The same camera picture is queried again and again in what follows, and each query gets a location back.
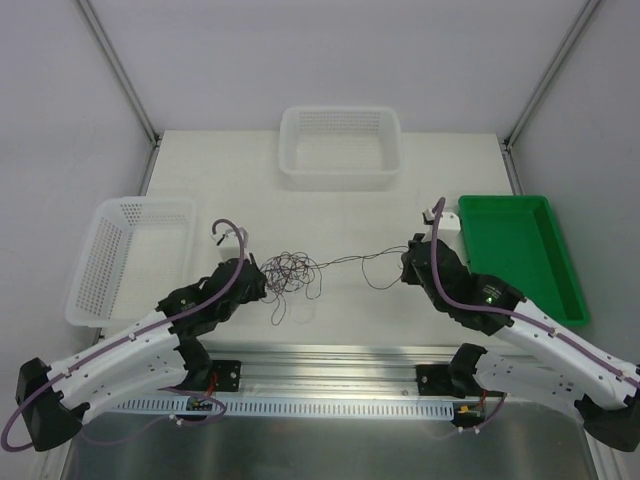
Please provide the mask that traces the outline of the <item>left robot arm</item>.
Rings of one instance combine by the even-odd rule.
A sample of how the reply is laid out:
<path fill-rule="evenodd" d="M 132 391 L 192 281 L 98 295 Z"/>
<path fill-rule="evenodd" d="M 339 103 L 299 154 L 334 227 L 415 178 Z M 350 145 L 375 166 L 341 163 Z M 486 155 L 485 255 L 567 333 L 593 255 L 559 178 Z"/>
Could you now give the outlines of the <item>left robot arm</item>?
<path fill-rule="evenodd" d="M 51 364 L 35 357 L 19 370 L 17 410 L 38 452 L 56 448 L 111 408 L 155 390 L 203 392 L 213 362 L 200 336 L 237 308 L 266 296 L 252 257 L 220 263 L 208 277 L 172 291 L 132 326 Z"/>

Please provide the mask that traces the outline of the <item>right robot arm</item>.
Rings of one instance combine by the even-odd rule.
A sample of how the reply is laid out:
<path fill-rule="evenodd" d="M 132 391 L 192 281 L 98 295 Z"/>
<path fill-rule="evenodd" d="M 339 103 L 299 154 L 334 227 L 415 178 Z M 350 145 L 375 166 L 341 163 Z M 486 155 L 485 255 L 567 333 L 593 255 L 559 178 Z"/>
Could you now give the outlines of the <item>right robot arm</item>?
<path fill-rule="evenodd" d="M 443 241 L 415 235 L 401 256 L 401 280 L 421 287 L 435 309 L 461 326 L 522 349 L 539 361 L 511 361 L 464 343 L 447 372 L 458 395 L 476 389 L 544 405 L 581 422 L 621 452 L 639 446 L 639 367 L 579 337 L 492 275 L 472 274 Z"/>

